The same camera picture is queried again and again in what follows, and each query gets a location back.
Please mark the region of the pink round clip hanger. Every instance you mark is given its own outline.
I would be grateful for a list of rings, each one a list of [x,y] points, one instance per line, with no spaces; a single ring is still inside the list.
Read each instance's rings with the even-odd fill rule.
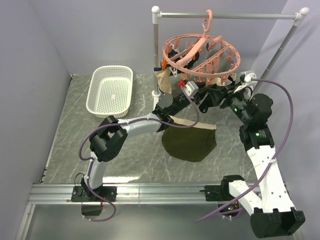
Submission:
[[[210,35],[213,12],[208,9],[202,23],[203,33],[186,33],[168,39],[162,47],[160,70],[183,81],[206,86],[234,84],[241,57],[222,35]]]

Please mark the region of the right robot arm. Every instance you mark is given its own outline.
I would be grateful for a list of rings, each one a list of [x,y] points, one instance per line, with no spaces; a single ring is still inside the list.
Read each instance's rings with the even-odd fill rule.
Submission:
[[[261,194],[257,196],[250,190],[240,175],[227,175],[221,180],[221,196],[244,207],[257,238],[293,235],[306,218],[301,210],[296,210],[278,167],[278,149],[267,125],[273,100],[263,93],[246,99],[244,88],[229,86],[217,86],[212,95],[213,106],[229,107],[242,122],[240,140],[252,162]]]

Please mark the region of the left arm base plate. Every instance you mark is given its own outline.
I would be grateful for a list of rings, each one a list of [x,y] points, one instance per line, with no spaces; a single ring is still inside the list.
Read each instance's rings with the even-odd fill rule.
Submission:
[[[110,202],[116,201],[117,188],[115,186],[100,186],[93,191],[95,194],[86,186],[83,188],[81,185],[76,185],[73,187],[70,201],[73,203],[100,202],[102,199]]]

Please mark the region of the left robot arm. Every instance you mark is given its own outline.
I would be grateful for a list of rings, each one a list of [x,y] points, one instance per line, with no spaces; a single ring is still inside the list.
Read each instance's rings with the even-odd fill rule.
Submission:
[[[82,185],[83,195],[89,201],[100,197],[108,163],[117,157],[127,139],[164,132],[165,150],[175,158],[190,162],[203,160],[215,148],[215,124],[175,116],[189,105],[197,115],[200,114],[197,89],[184,86],[181,91],[177,97],[170,93],[162,94],[154,110],[145,116],[116,119],[110,115],[86,138],[90,142],[91,156]]]

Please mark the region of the olive green underwear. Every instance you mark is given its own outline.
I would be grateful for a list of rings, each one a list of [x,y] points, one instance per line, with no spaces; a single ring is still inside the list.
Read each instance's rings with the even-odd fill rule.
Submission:
[[[216,124],[195,123],[172,116],[178,127],[169,126],[161,137],[165,151],[174,158],[188,162],[201,162],[217,146]]]

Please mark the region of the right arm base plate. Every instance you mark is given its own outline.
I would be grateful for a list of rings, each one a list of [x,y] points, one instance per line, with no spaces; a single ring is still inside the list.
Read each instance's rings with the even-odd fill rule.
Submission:
[[[228,202],[235,198],[222,185],[205,185],[204,194],[207,202]]]

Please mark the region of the black underwear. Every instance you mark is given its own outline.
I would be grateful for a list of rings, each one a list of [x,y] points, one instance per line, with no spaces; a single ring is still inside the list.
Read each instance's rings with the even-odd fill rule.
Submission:
[[[223,81],[221,77],[215,77],[213,80],[207,80],[205,83],[204,87],[208,86],[220,86],[220,91],[216,92],[215,94],[206,94],[205,96],[202,96],[202,101],[204,99],[212,99],[212,102],[214,104],[214,107],[217,107],[217,102],[220,98],[226,97],[227,94],[226,92],[223,91],[224,86],[226,85],[236,85],[236,80],[237,80],[237,74],[232,73],[229,75],[226,79],[226,81]]]

